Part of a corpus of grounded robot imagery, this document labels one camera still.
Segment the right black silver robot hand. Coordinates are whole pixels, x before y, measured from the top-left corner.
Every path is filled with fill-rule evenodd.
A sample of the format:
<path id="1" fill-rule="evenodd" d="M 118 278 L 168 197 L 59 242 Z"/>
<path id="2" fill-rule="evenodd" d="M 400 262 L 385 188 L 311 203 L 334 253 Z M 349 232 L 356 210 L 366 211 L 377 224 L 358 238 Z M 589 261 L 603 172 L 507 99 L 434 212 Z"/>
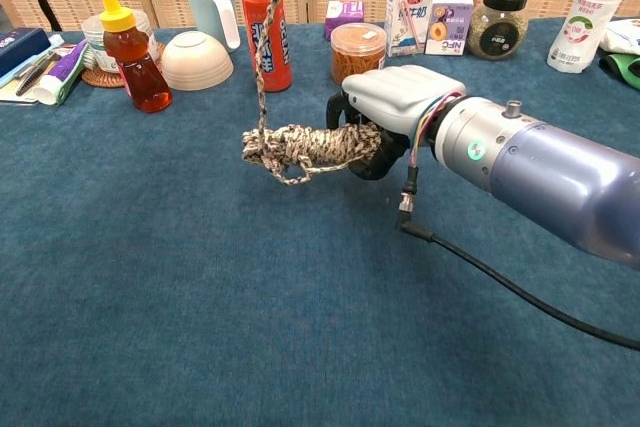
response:
<path id="1" fill-rule="evenodd" d="M 363 180 L 380 180 L 414 144 L 420 117 L 446 94 L 464 95 L 458 80 L 418 65 L 390 66 L 347 76 L 341 90 L 327 103 L 326 125 L 339 127 L 341 117 L 350 124 L 372 123 L 381 144 L 369 160 L 349 165 Z"/>

